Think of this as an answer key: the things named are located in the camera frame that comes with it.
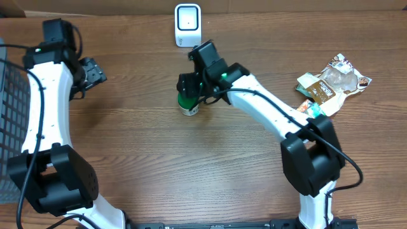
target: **crumpled plastic wrapper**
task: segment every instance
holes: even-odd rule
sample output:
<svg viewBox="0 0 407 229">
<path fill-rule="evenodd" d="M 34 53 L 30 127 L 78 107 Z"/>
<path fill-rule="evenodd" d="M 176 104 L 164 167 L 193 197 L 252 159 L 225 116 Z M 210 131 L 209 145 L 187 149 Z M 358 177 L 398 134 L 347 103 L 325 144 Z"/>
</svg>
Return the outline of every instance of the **crumpled plastic wrapper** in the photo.
<svg viewBox="0 0 407 229">
<path fill-rule="evenodd" d="M 371 83 L 342 54 L 334 57 L 321 74 L 306 73 L 297 80 L 300 84 L 296 89 L 313 98 L 318 105 L 313 107 L 327 116 L 339 111 L 349 95 L 363 92 Z"/>
</svg>

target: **wire basket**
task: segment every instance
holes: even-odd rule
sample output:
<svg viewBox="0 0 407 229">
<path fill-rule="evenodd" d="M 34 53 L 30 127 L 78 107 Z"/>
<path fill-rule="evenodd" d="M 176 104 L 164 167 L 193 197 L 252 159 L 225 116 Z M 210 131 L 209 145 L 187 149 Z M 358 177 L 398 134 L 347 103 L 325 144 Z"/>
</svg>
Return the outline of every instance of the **wire basket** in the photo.
<svg viewBox="0 0 407 229">
<path fill-rule="evenodd" d="M 0 48 L 0 59 L 6 59 L 6 48 Z M 7 160 L 21 154 L 28 128 L 30 88 L 20 71 L 0 63 L 0 90 L 0 204 L 6 204 L 17 202 L 20 196 L 7 174 Z"/>
</svg>

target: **cable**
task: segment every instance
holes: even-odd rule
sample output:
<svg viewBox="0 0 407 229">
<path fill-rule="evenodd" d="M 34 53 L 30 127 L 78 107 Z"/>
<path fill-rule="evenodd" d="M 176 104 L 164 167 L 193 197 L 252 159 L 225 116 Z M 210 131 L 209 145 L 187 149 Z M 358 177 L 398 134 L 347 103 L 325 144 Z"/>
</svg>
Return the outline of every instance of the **cable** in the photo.
<svg viewBox="0 0 407 229">
<path fill-rule="evenodd" d="M 354 183 L 354 184 L 350 184 L 350 185 L 346 185 L 346 186 L 341 186 L 341 187 L 337 187 L 334 188 L 330 191 L 328 191 L 325 195 L 325 222 L 326 222 L 326 228 L 328 228 L 329 226 L 329 220 L 328 220 L 328 198 L 331 197 L 331 194 L 335 191 L 340 191 L 340 190 L 347 190 L 347 189 L 351 189 L 351 188 L 355 188 L 357 186 L 359 186 L 362 182 L 363 182 L 363 172 L 361 170 L 361 168 L 348 156 L 346 155 L 344 152 L 340 151 L 339 149 L 337 149 L 336 147 L 334 147 L 331 143 L 327 142 L 325 139 L 323 139 L 321 136 L 319 136 L 318 134 L 316 134 L 314 131 L 311 131 L 309 129 L 307 129 L 305 126 L 303 126 L 302 124 L 300 124 L 299 122 L 297 122 L 292 116 L 290 116 L 289 114 L 287 114 L 283 109 L 281 109 L 278 105 L 276 105 L 276 103 L 274 103 L 270 98 L 268 98 L 267 96 L 263 95 L 262 93 L 255 91 L 255 90 L 249 90 L 249 89 L 243 89 L 243 88 L 230 88 L 230 89 L 226 89 L 226 90 L 222 90 L 222 91 L 218 91 L 218 92 L 214 92 L 212 95 L 208 95 L 205 96 L 204 98 L 198 100 L 196 102 L 196 104 L 194 104 L 192 107 L 194 108 L 197 104 L 201 103 L 201 102 L 205 102 L 208 98 L 210 97 L 215 97 L 216 95 L 221 95 L 224 94 L 226 92 L 247 92 L 247 93 L 252 93 L 254 95 L 258 95 L 261 98 L 263 98 L 264 100 L 266 100 L 268 103 L 270 103 L 277 111 L 279 111 L 282 115 L 284 115 L 289 121 L 291 121 L 292 123 L 294 123 L 295 125 L 297 125 L 299 128 L 301 128 L 302 130 L 304 130 L 305 132 L 307 132 L 308 134 L 310 134 L 312 137 L 315 138 L 315 140 L 320 141 L 321 143 L 323 143 L 325 146 L 330 147 L 331 149 L 333 149 L 334 151 L 336 151 L 339 155 L 341 155 L 342 157 L 344 157 L 346 159 L 346 161 L 348 161 L 357 171 L 358 175 L 359 175 L 359 180 L 358 182 Z"/>
<path fill-rule="evenodd" d="M 74 28 L 74 30 L 76 31 L 76 33 L 78 34 L 78 37 L 79 37 L 79 50 L 78 50 L 78 53 L 76 54 L 76 57 L 79 59 L 82 56 L 82 49 L 83 49 L 82 35 L 81 35 L 79 29 L 75 25 L 72 25 L 72 28 Z"/>
<path fill-rule="evenodd" d="M 44 88 L 43 88 L 40 80 L 38 79 L 38 77 L 34 73 L 32 73 L 31 71 L 26 70 L 24 67 L 22 67 L 22 66 L 20 66 L 18 64 L 14 64 L 14 63 L 12 63 L 10 61 L 7 61 L 7 60 L 0 59 L 0 62 L 3 62 L 5 64 L 8 64 L 8 65 L 12 66 L 12 67 L 15 67 L 16 69 L 19 69 L 21 71 L 25 71 L 27 74 L 30 74 L 32 76 L 32 78 L 36 81 L 36 83 L 38 84 L 39 96 L 40 96 L 40 101 L 41 101 L 40 112 L 39 112 L 39 121 L 38 121 L 39 125 L 38 125 L 38 133 L 37 133 L 37 142 L 36 142 L 36 146 L 34 148 L 34 152 L 32 154 L 30 166 L 29 166 L 27 174 L 25 175 L 25 178 L 24 178 L 23 186 L 21 188 L 20 198 L 19 198 L 19 201 L 18 201 L 18 207 L 17 207 L 17 216 L 16 216 L 17 228 L 18 229 L 23 229 L 22 224 L 21 224 L 21 212 L 22 212 L 23 203 L 24 203 L 24 196 L 25 196 L 25 193 L 27 192 L 27 183 L 28 183 L 28 180 L 30 179 L 31 172 L 32 172 L 32 170 L 34 168 L 35 161 L 36 161 L 36 158 L 37 158 L 37 154 L 38 154 L 38 151 L 39 151 L 39 145 L 41 144 L 41 139 L 42 139 L 42 135 L 43 135 L 44 103 L 45 103 L 45 100 L 44 100 Z"/>
<path fill-rule="evenodd" d="M 61 225 L 62 223 L 65 223 L 66 221 L 73 219 L 73 218 L 79 218 L 79 221 L 83 219 L 83 221 L 87 222 L 90 226 L 92 226 L 94 229 L 100 229 L 92 220 L 88 219 L 86 216 L 81 215 L 81 214 L 73 214 L 70 216 L 65 217 L 64 219 L 61 219 L 60 221 L 52 224 L 51 226 L 47 227 L 46 229 L 54 229 L 57 226 Z"/>
<path fill-rule="evenodd" d="M 29 49 L 30 47 L 24 45 L 12 45 L 12 44 L 1 44 L 0 47 L 10 47 L 10 48 L 23 48 Z"/>
</svg>

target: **white arm segment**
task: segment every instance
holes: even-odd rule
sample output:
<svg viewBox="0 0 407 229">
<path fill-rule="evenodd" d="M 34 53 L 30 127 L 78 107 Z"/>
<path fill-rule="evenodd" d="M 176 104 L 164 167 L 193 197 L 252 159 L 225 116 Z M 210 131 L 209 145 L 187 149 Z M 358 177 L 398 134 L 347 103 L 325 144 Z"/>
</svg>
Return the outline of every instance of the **white arm segment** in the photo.
<svg viewBox="0 0 407 229">
<path fill-rule="evenodd" d="M 300 194 L 301 211 L 299 215 L 300 222 L 306 229 L 324 229 L 325 222 L 325 193 L 335 187 L 336 181 L 331 181 L 325 185 L 316 197 Z M 333 220 L 331 212 L 332 198 L 328 198 L 328 221 Z"/>
<path fill-rule="evenodd" d="M 47 62 L 36 64 L 30 71 L 46 88 L 44 90 L 44 138 L 41 140 L 39 150 L 51 149 L 52 144 L 56 142 L 61 146 L 68 144 L 72 147 L 69 136 L 69 93 L 73 84 L 73 76 L 70 70 L 63 62 L 60 64 Z M 29 153 L 33 153 L 37 141 L 41 98 L 36 81 L 30 74 L 28 74 L 28 79 L 31 89 L 30 116 L 22 152 L 28 149 Z"/>
<path fill-rule="evenodd" d="M 72 214 L 83 214 L 94 222 L 101 229 L 124 229 L 125 228 L 125 215 L 124 213 L 114 208 L 102 195 L 96 198 L 93 201 L 93 207 L 89 209 L 80 208 L 73 211 L 67 212 L 65 217 L 68 217 Z M 76 221 L 80 222 L 83 226 L 93 229 L 85 221 L 80 221 L 78 218 L 75 218 Z"/>
<path fill-rule="evenodd" d="M 258 91 L 271 99 L 274 103 L 276 103 L 276 105 L 278 105 L 278 107 L 282 108 L 300 124 L 308 124 L 308 115 L 291 108 L 276 96 L 271 94 L 268 90 L 260 85 L 260 83 L 256 80 L 256 77 L 252 74 L 242 76 L 238 80 L 234 81 L 232 88 L 243 88 Z M 247 92 L 228 92 L 228 98 L 234 107 L 245 111 L 256 121 L 263 124 L 266 130 L 274 134 L 278 142 L 283 141 L 288 132 L 295 133 L 300 129 L 295 124 L 289 122 L 289 120 L 279 111 L 277 111 L 270 103 L 258 95 Z"/>
</svg>

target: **wooden table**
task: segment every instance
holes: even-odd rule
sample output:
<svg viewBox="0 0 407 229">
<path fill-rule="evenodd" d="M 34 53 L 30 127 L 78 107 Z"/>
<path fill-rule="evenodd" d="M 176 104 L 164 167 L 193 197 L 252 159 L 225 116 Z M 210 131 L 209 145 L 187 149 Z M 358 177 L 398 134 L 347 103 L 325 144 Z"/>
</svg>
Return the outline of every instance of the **wooden table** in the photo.
<svg viewBox="0 0 407 229">
<path fill-rule="evenodd" d="M 37 45 L 44 19 L 1 19 L 7 43 Z M 219 102 L 192 117 L 177 108 L 190 49 L 174 42 L 172 15 L 70 18 L 84 55 L 108 81 L 71 102 L 71 137 L 95 168 L 100 192 L 136 222 L 204 223 L 295 218 L 298 193 L 282 173 L 279 144 L 252 118 Z M 360 228 L 407 225 L 407 13 L 404 11 L 204 15 L 203 40 L 297 107 L 296 79 L 344 54 L 372 84 L 333 118 L 341 146 L 362 168 L 362 186 L 335 193 L 333 212 Z M 20 62 L 22 52 L 10 50 Z M 339 185 L 357 180 L 347 165 Z M 16 205 L 0 207 L 15 227 Z M 26 228 L 57 221 L 25 204 Z M 61 228 L 74 228 L 69 221 Z"/>
</svg>

